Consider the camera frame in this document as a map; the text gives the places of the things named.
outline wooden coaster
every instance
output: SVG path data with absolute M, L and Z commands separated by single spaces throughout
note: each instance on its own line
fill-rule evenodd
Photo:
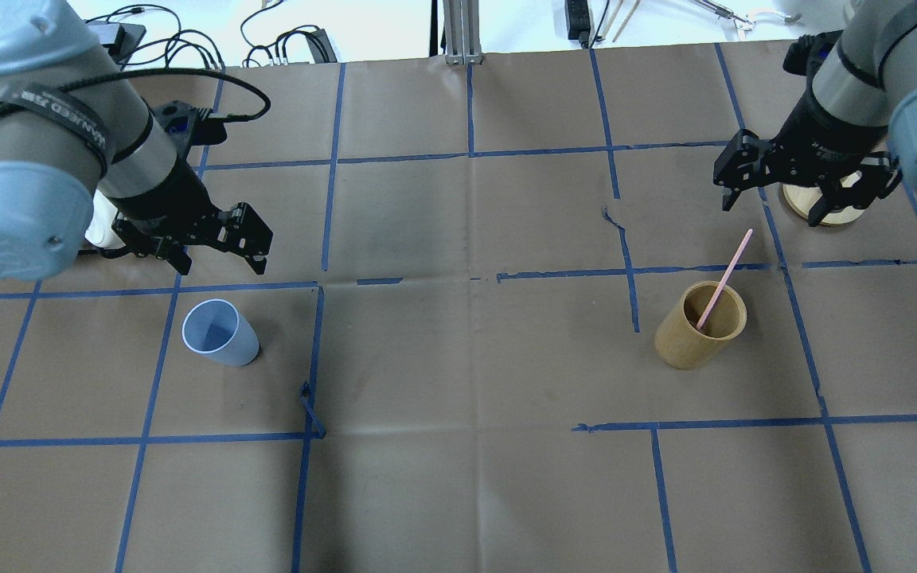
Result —
M 844 185 L 851 185 L 854 182 L 849 181 L 849 178 L 844 179 Z M 805 220 L 809 220 L 809 210 L 822 197 L 822 193 L 819 193 L 819 189 L 814 188 L 814 186 L 782 185 L 782 191 L 787 205 Z M 862 212 L 862 209 L 847 207 L 840 212 L 830 213 L 823 217 L 821 225 L 838 226 L 850 224 L 856 218 L 862 217 Z

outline table surface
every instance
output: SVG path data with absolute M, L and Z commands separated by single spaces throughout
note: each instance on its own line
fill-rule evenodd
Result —
M 234 70 L 274 107 L 190 159 L 265 275 L 0 282 L 0 571 L 917 571 L 917 198 L 807 228 L 711 182 L 801 93 L 785 51 Z M 670 369 L 656 326 L 749 228 L 745 331 Z M 185 348 L 207 298 L 258 360 Z

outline white floor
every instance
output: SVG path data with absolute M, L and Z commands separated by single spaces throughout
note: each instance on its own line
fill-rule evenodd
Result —
M 239 65 L 247 52 L 240 22 L 258 10 L 262 0 L 155 0 L 181 16 L 183 28 L 199 29 L 214 37 L 228 65 Z M 640 0 L 625 32 L 612 41 L 634 0 L 623 1 L 614 15 L 609 39 L 597 47 L 653 46 L 738 41 L 731 22 L 692 4 L 690 0 Z M 801 14 L 794 25 L 763 16 L 748 40 L 778 40 L 844 28 L 844 0 L 720 0 L 736 14 L 775 8 Z M 127 0 L 70 0 L 84 18 L 108 14 Z M 567 40 L 564 0 L 481 0 L 481 43 L 484 52 L 544 52 L 578 48 Z M 604 0 L 590 0 L 594 21 L 600 19 Z M 611 11 L 618 0 L 611 0 Z M 145 42 L 173 33 L 174 19 L 161 11 L 127 16 L 148 26 Z M 328 30 L 342 61 L 425 57 L 428 52 L 430 3 L 427 0 L 286 0 L 283 5 L 252 19 L 247 34 L 254 42 L 270 42 L 278 33 L 303 23 Z M 301 37 L 291 41 L 291 60 L 310 59 Z M 143 52 L 145 59 L 160 54 L 160 46 Z M 200 58 L 183 51 L 178 65 L 200 65 Z

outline straw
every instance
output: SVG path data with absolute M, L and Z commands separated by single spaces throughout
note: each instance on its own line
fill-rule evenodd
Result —
M 745 233 L 742 244 L 739 244 L 738 251 L 735 251 L 735 257 L 731 259 L 731 264 L 728 264 L 728 270 L 724 271 L 724 276 L 720 277 L 720 283 L 717 283 L 716 290 L 713 291 L 710 302 L 706 304 L 706 310 L 704 310 L 703 315 L 699 317 L 699 322 L 696 323 L 696 330 L 699 330 L 700 333 L 702 333 L 703 324 L 706 324 L 706 319 L 709 318 L 710 311 L 713 310 L 713 305 L 716 304 L 717 298 L 720 297 L 720 292 L 724 290 L 724 284 L 728 283 L 728 276 L 731 276 L 731 271 L 735 270 L 738 259 L 742 258 L 742 251 L 745 251 L 745 246 L 749 244 L 749 239 L 752 239 L 752 229 L 749 229 L 749 231 Z

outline tan cup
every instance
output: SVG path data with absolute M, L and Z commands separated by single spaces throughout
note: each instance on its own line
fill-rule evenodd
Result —
M 713 280 L 703 280 L 689 286 L 656 329 L 653 345 L 670 366 L 678 370 L 698 368 L 745 329 L 748 318 L 745 301 L 734 289 L 725 286 L 706 318 L 703 333 L 696 330 L 694 324 L 699 322 L 716 284 Z

